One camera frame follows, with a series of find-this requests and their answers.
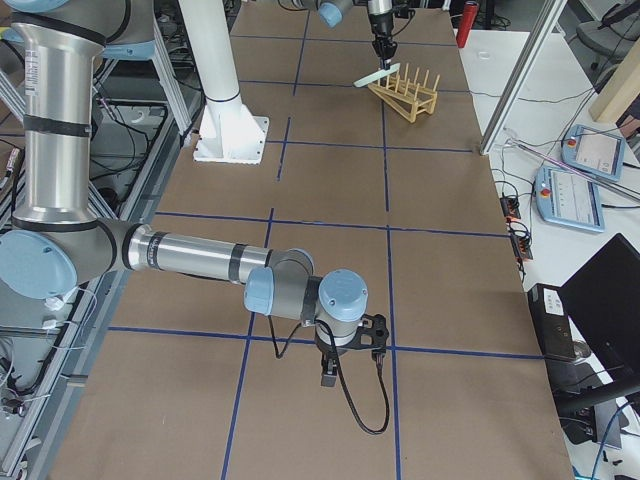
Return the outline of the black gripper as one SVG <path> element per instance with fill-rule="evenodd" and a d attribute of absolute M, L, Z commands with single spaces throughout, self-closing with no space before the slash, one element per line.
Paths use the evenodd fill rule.
<path fill-rule="evenodd" d="M 337 346 L 334 351 L 330 343 L 323 341 L 318 335 L 314 337 L 315 344 L 322 354 L 321 358 L 321 386 L 334 387 L 337 380 L 337 358 L 347 352 L 347 349 Z"/>
<path fill-rule="evenodd" d="M 389 69 L 392 57 L 397 50 L 397 43 L 393 39 L 394 14 L 392 12 L 369 14 L 368 19 L 374 35 L 372 45 L 380 58 L 381 68 Z"/>

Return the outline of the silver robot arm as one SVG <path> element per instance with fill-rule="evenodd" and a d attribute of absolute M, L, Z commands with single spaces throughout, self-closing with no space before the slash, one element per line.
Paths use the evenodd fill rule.
<path fill-rule="evenodd" d="M 94 61 L 105 48 L 154 53 L 149 1 L 14 1 L 25 47 L 25 199 L 1 239 L 1 278 L 34 299 L 115 270 L 155 269 L 240 284 L 245 307 L 315 330 L 322 382 L 344 380 L 341 354 L 361 347 L 368 291 L 356 273 L 318 277 L 304 251 L 159 232 L 88 206 Z"/>
<path fill-rule="evenodd" d="M 383 70 L 389 70 L 391 68 L 391 61 L 397 50 L 397 43 L 393 35 L 394 18 L 397 7 L 392 0 L 293 0 L 290 1 L 290 4 L 294 9 L 315 11 L 329 28 L 336 27 L 356 6 L 365 7 L 370 30 L 373 35 L 372 46 L 379 58 L 380 67 Z"/>

